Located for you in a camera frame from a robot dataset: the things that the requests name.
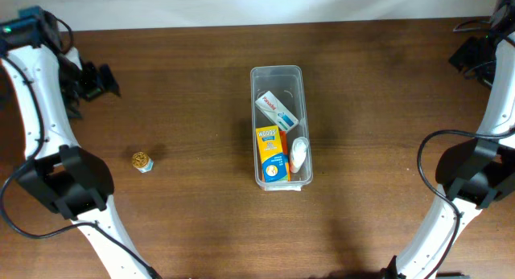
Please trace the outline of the small gold lid jar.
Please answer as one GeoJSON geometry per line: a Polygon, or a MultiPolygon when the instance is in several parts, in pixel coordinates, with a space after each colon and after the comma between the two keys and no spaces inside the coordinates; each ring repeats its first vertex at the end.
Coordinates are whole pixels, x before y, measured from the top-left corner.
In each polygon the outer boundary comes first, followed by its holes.
{"type": "Polygon", "coordinates": [[[152,170],[154,161],[150,156],[144,152],[137,152],[132,156],[131,159],[134,168],[139,170],[141,173],[146,173],[152,170]]]}

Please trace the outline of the white green medicine box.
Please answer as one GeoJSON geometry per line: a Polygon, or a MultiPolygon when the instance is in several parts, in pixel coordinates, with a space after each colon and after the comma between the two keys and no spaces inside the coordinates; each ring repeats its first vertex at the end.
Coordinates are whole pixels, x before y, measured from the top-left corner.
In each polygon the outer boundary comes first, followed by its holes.
{"type": "Polygon", "coordinates": [[[299,119],[271,91],[257,98],[255,105],[281,131],[289,132],[299,124],[299,119]]]}

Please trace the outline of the white spray bottle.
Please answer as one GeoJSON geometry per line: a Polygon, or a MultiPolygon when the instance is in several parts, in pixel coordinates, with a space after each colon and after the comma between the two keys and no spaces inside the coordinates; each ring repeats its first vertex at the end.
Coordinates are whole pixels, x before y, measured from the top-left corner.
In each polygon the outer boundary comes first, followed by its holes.
{"type": "Polygon", "coordinates": [[[290,171],[298,173],[306,161],[309,141],[305,137],[297,137],[290,148],[290,171]]]}

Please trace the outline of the yellow medicine box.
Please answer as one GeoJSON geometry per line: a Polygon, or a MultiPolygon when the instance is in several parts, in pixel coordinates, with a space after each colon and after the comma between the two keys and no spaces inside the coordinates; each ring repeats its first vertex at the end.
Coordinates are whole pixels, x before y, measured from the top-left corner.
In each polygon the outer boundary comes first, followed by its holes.
{"type": "Polygon", "coordinates": [[[256,129],[258,153],[262,164],[262,181],[265,183],[288,182],[280,131],[276,125],[256,129]]]}

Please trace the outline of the orange medicine box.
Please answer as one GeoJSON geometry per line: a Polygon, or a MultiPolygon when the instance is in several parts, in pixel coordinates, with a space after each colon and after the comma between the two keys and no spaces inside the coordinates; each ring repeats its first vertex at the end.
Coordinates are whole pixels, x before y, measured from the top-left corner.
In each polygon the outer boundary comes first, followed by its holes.
{"type": "Polygon", "coordinates": [[[290,165],[289,165],[289,153],[288,153],[288,147],[287,147],[286,131],[280,131],[279,136],[280,136],[281,143],[282,143],[282,153],[283,153],[285,167],[286,167],[286,176],[287,176],[287,180],[290,181],[290,165]]]}

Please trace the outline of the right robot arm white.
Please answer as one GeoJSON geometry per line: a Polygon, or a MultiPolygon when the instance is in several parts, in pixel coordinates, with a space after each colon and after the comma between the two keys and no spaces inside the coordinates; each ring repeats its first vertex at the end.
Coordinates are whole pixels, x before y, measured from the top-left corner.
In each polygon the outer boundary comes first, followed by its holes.
{"type": "Polygon", "coordinates": [[[380,272],[382,278],[435,278],[460,233],[484,209],[514,191],[514,0],[496,0],[491,17],[457,25],[472,33],[449,62],[465,78],[489,88],[487,107],[475,133],[439,130],[465,137],[447,149],[435,172],[435,199],[413,240],[380,272]]]}

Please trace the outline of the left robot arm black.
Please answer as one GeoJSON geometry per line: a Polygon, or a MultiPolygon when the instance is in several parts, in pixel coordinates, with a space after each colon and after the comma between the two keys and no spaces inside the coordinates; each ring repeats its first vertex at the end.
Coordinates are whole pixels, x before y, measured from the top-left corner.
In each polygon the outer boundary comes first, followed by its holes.
{"type": "Polygon", "coordinates": [[[25,160],[4,185],[17,182],[70,225],[40,235],[22,230],[5,210],[1,216],[35,240],[80,230],[112,278],[157,278],[117,213],[108,166],[80,147],[69,123],[81,116],[80,100],[119,95],[119,85],[108,65],[85,62],[73,43],[63,43],[61,25],[40,6],[22,9],[1,25],[1,68],[13,86],[25,135],[25,160]]]}

